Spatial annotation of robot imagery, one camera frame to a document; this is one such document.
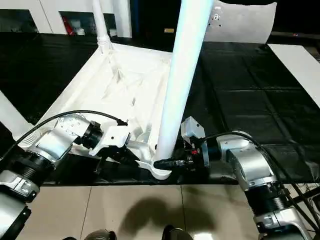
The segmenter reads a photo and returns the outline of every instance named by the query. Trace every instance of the floor tile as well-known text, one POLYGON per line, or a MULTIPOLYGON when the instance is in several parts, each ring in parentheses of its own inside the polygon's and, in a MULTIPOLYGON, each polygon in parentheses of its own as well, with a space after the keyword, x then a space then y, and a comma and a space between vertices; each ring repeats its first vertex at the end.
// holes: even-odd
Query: floor tile
POLYGON ((18 240, 80 239, 90 186, 42 187, 18 240))
POLYGON ((197 238, 257 240, 258 231, 245 194, 238 185, 182 186, 186 230, 197 238))
POLYGON ((180 186, 92 187, 82 238, 107 229, 119 240, 161 240, 172 224, 185 228, 180 186))

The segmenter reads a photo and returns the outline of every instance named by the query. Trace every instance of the black cable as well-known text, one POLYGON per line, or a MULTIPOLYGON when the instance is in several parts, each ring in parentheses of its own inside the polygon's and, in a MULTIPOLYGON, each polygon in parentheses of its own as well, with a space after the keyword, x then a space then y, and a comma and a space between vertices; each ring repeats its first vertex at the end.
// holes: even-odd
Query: black cable
MULTIPOLYGON (((251 141, 253 144, 255 144, 258 148, 260 148, 265 154, 267 154, 267 156, 272 160, 272 163, 275 164, 277 166, 278 169, 281 170, 281 172, 284 174, 284 176, 287 178, 287 180, 289 182, 291 182, 291 185, 293 186, 293 188, 295 189, 295 191, 298 193, 299 196, 301 196, 304 204, 306 205, 306 207, 308 208, 308 210, 310 211, 310 213, 312 214, 317 226, 314 224, 314 222, 306 215, 306 213, 295 203, 295 201, 292 199, 292 197, 287 194, 287 198, 289 199, 289 201, 291 202, 292 205, 295 206, 295 208, 300 212, 300 214, 305 218, 305 220, 308 221, 308 223, 314 228, 315 231, 318 232, 318 234, 320 233, 320 220, 319 217, 316 213, 316 211, 314 210, 314 208, 310 205, 310 203, 308 202, 308 200, 305 198, 305 196, 303 195, 303 193, 300 191, 300 189, 298 188, 298 186, 293 183, 293 179, 290 177, 290 175, 287 173, 287 171, 282 167, 282 165, 276 160, 276 158, 267 150, 265 149, 260 143, 258 143, 256 140, 254 140, 252 137, 248 136, 247 134, 241 133, 241 132, 235 132, 235 131, 230 131, 230 132, 224 132, 224 133, 218 133, 218 134, 212 134, 209 136, 206 136, 204 138, 202 138, 202 141, 206 141, 208 139, 212 139, 212 138, 218 138, 221 136, 225 136, 225 135, 236 135, 236 136, 241 136, 249 141, 251 141)), ((273 170, 273 173, 275 174, 275 176, 277 177, 278 181, 280 182, 280 185, 282 188, 285 188, 281 179, 280 179, 280 175, 278 173, 278 171, 276 170, 275 167, 271 168, 273 170)))
POLYGON ((52 117, 49 117, 48 119, 42 121, 41 123, 37 124, 36 126, 34 126, 30 131, 28 131, 27 133, 25 133, 24 135, 22 135, 6 152, 5 154, 2 156, 0 163, 1 164, 5 164, 4 159, 8 158, 9 154, 11 153, 11 151, 23 140, 25 139, 27 136, 29 136, 30 134, 32 134, 34 131, 36 131, 37 129, 39 129, 40 127, 42 127, 43 125, 45 125, 46 123, 58 119, 60 117, 66 116, 66 115, 70 115, 70 114, 96 114, 96 115, 101 115, 104 116, 106 118, 109 119, 113 119, 117 122, 118 125, 128 125, 125 121, 122 121, 121 119, 103 113, 103 112, 99 112, 99 111, 92 111, 92 110, 73 110, 73 111, 66 111, 66 112, 62 112, 59 113, 57 115, 54 115, 52 117))

